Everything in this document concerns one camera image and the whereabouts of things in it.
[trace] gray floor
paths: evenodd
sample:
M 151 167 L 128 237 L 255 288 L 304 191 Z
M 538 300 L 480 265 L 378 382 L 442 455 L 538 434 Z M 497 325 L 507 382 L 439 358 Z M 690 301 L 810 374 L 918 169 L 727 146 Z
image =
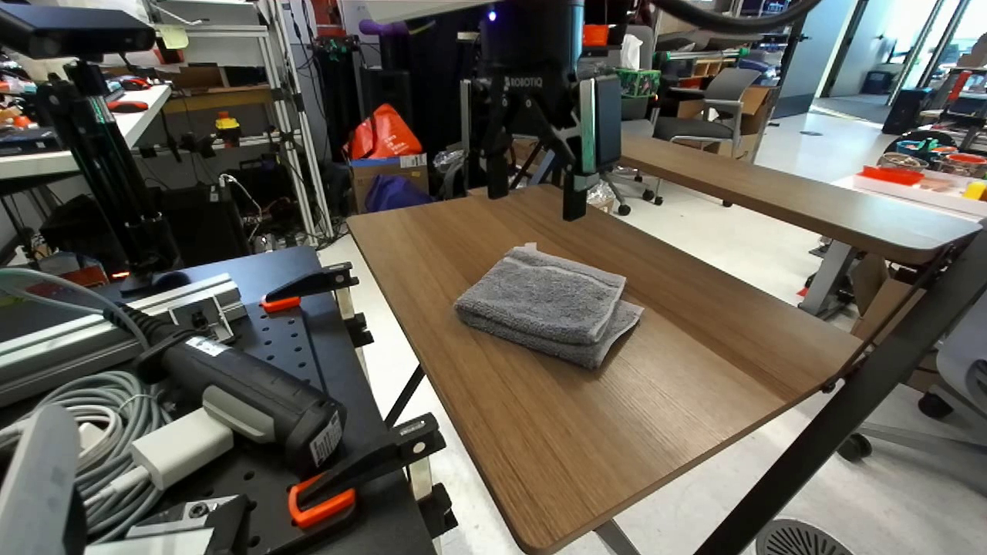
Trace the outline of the gray floor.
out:
M 838 117 L 869 119 L 869 124 L 885 124 L 891 110 L 889 94 L 833 94 L 833 98 L 817 98 L 810 107 L 829 110 Z
M 859 162 L 877 160 L 882 146 L 885 137 L 877 126 L 808 114 L 772 126 L 759 162 L 837 183 L 859 169 Z M 625 216 L 625 222 L 762 288 L 776 300 L 798 301 L 796 290 L 817 269 L 817 258 L 808 257 L 808 249 L 817 247 L 817 234 L 741 207 L 726 210 L 714 196 L 676 184 L 664 184 L 664 196 L 664 207 L 632 196 L 632 216 Z M 324 249 L 321 258 L 356 261 L 362 278 L 362 288 L 356 288 L 356 305 L 366 314 L 376 337 L 376 343 L 364 348 L 364 364 L 373 393 L 386 410 L 416 368 L 416 358 L 356 242 L 344 237 Z M 801 408 L 791 408 L 741 445 L 650 492 L 617 514 L 619 528 L 648 555 L 693 551 L 822 402 L 822 393 L 808 396 Z M 877 420 L 934 430 L 936 421 L 915 417 L 912 402 L 915 391 L 899 387 L 885 402 Z M 430 382 L 409 402 L 406 417 L 425 410 L 439 417 L 449 441 L 443 453 L 431 455 L 431 476 L 448 483 L 460 519 L 460 528 L 439 540 L 439 548 L 449 555 L 517 551 Z M 987 544 L 987 498 L 980 492 L 950 476 L 934 476 L 891 453 L 877 453 L 862 466 L 829 459 L 822 473 L 817 473 L 813 480 L 784 508 L 784 519 L 801 519 L 822 528 L 854 555 L 966 555 L 985 551 Z M 602 555 L 607 548 L 596 536 L 583 536 L 560 551 Z

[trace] orange bag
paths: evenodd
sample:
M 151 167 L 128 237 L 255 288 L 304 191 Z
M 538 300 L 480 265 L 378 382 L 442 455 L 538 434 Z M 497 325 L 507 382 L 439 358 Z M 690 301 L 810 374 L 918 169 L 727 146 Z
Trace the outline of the orange bag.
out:
M 378 105 L 350 134 L 347 160 L 386 160 L 423 154 L 423 142 L 409 132 L 395 105 Z

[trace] folded towel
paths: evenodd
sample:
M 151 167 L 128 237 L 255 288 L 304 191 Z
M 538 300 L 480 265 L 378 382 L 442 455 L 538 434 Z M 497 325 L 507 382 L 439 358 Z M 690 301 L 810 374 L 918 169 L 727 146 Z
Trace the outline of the folded towel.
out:
M 623 288 L 619 274 L 515 247 L 455 300 L 455 314 L 498 340 L 599 368 L 642 320 L 642 309 L 619 300 Z

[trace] floor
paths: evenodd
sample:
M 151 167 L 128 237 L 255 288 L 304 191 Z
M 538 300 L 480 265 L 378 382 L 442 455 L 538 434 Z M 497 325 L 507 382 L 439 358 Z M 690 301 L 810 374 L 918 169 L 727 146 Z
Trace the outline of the floor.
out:
M 889 94 L 833 94 L 833 98 L 817 98 L 810 107 L 837 117 L 869 119 L 869 124 L 885 124 L 891 110 Z
M 862 126 L 858 119 L 822 114 L 786 117 L 768 130 L 759 162 L 826 183 L 877 160 L 885 142 L 889 137 L 882 137 L 877 126 Z M 625 222 L 768 290 L 772 295 L 786 301 L 798 300 L 796 290 L 817 269 L 817 258 L 808 253 L 817 247 L 817 234 L 741 207 L 726 210 L 714 196 L 676 184 L 664 184 L 659 191 L 665 196 L 664 207 L 634 196 Z M 366 314 L 376 337 L 376 343 L 364 348 L 364 364 L 378 408 L 388 410 L 416 368 L 416 358 L 347 237 L 321 253 L 321 261 L 341 258 L 350 261 L 362 278 L 362 288 L 350 290 L 356 305 Z M 643 555 L 693 551 L 822 402 L 822 393 L 808 396 L 801 408 L 791 408 L 741 445 L 625 508 L 617 514 L 617 524 Z M 934 430 L 941 421 L 915 417 L 912 402 L 915 391 L 899 387 L 885 402 L 877 420 Z M 443 453 L 431 455 L 431 476 L 448 483 L 460 519 L 460 528 L 442 536 L 439 548 L 449 555 L 517 551 L 489 492 L 483 490 L 483 480 L 465 455 L 455 427 L 430 385 L 416 391 L 406 417 L 425 410 L 439 417 L 449 445 Z M 866 462 L 846 462 L 833 455 L 781 519 L 813 524 L 854 555 L 966 555 L 985 551 L 987 544 L 987 498 L 980 492 L 882 450 Z M 602 551 L 607 548 L 599 536 L 583 536 L 560 548 L 560 555 Z

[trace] box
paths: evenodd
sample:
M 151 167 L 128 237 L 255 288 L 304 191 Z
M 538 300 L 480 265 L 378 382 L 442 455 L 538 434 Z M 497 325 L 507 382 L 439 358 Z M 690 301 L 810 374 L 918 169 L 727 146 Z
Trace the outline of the box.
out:
M 366 193 L 370 193 L 376 175 L 405 175 L 423 193 L 430 193 L 430 157 L 425 154 L 406 154 L 406 157 L 388 157 L 388 160 L 347 160 L 347 169 L 350 169 L 356 212 L 366 210 Z

